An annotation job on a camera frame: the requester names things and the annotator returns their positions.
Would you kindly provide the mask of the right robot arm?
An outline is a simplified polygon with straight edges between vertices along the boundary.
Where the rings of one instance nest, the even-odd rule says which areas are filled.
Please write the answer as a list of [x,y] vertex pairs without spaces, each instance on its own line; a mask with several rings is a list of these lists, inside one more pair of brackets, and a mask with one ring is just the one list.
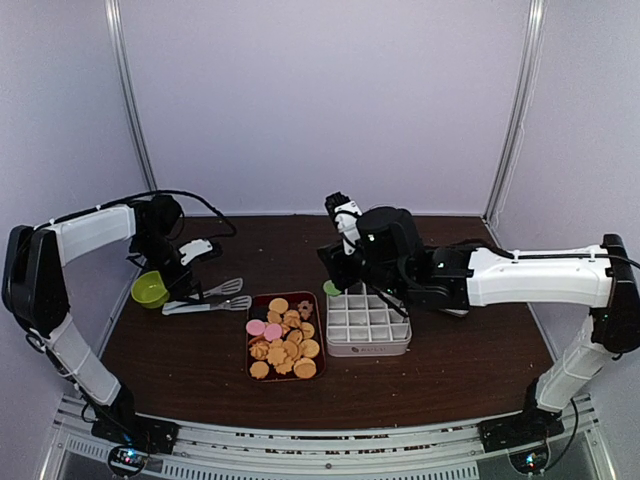
[[562,433],[561,413],[578,391],[608,361],[639,347],[639,265],[616,234],[559,251],[508,251],[480,240],[427,246],[406,209],[361,211],[341,193],[325,208],[340,239],[317,253],[334,287],[363,284],[401,316],[410,307],[456,314],[507,303],[588,307],[562,356],[528,386],[522,411],[479,424],[485,452]]

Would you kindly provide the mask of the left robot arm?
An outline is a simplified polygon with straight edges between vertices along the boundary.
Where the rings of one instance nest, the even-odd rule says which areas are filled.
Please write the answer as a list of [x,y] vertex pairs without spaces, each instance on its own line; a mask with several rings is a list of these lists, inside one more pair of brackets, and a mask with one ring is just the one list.
[[134,395],[111,373],[77,329],[63,269],[73,260],[120,241],[156,271],[169,297],[200,298],[191,264],[214,251],[207,239],[181,247],[169,240],[181,216],[172,191],[143,193],[72,213],[37,227],[12,229],[2,300],[25,331],[93,409],[93,436],[149,454],[172,453],[179,427],[137,414]]

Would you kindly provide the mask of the white handled metal tongs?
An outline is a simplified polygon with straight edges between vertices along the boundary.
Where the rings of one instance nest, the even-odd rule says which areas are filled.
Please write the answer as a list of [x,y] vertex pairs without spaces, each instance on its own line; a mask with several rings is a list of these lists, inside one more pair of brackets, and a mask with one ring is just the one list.
[[172,316],[213,311],[247,311],[251,308],[253,300],[250,295],[240,295],[243,286],[242,278],[233,278],[203,291],[202,294],[170,301],[162,307],[161,313],[164,316]]

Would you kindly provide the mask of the green round cookie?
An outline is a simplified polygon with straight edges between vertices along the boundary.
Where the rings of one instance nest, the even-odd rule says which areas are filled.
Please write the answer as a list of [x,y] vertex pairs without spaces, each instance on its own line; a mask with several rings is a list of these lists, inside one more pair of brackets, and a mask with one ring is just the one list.
[[343,292],[337,288],[331,280],[327,280],[323,283],[323,291],[330,297],[336,297],[343,294]]

